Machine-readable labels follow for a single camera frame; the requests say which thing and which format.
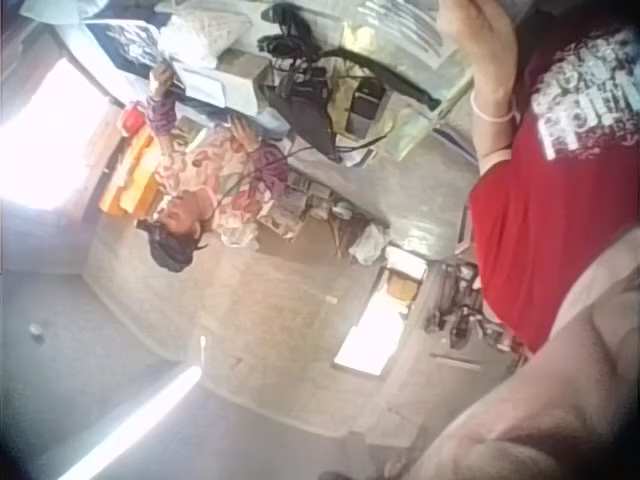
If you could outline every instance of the red t-shirt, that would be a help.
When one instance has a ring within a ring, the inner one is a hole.
[[[578,28],[534,57],[512,159],[470,195],[484,296],[534,352],[582,272],[640,218],[640,41]]]

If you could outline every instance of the hand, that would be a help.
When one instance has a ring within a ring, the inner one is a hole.
[[[496,98],[511,95],[518,43],[497,0],[440,0],[438,28],[469,56],[477,91]]]
[[[254,152],[260,146],[260,139],[247,121],[240,117],[231,117],[231,133],[249,153]]]
[[[161,100],[173,83],[173,70],[166,63],[153,67],[149,74],[149,95],[154,100]]]

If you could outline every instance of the bright window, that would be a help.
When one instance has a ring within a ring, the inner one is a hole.
[[[371,375],[380,375],[398,348],[404,330],[397,302],[376,292],[357,326],[352,327],[334,362]]]
[[[38,209],[64,204],[87,175],[85,147],[107,98],[66,59],[25,108],[0,128],[0,194]]]

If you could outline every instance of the person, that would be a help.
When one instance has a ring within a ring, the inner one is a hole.
[[[514,101],[518,46],[500,3],[440,0],[438,24],[473,69],[483,295],[531,358],[407,478],[573,478],[637,415],[640,39],[606,11],[572,12],[540,32]]]
[[[203,145],[185,151],[175,141],[175,99],[168,93],[172,82],[167,64],[151,71],[146,112],[162,152],[156,177],[170,195],[154,219],[141,220],[137,227],[148,234],[153,260],[181,272],[193,262],[205,231],[216,231],[228,246],[252,243],[255,220],[283,194],[288,168],[275,145],[261,141],[244,119],[235,117],[228,127],[216,124]]]

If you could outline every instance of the white graphic print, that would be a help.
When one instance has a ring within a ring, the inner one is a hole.
[[[640,44],[632,30],[593,35],[555,60],[531,97],[548,160],[640,142]]]

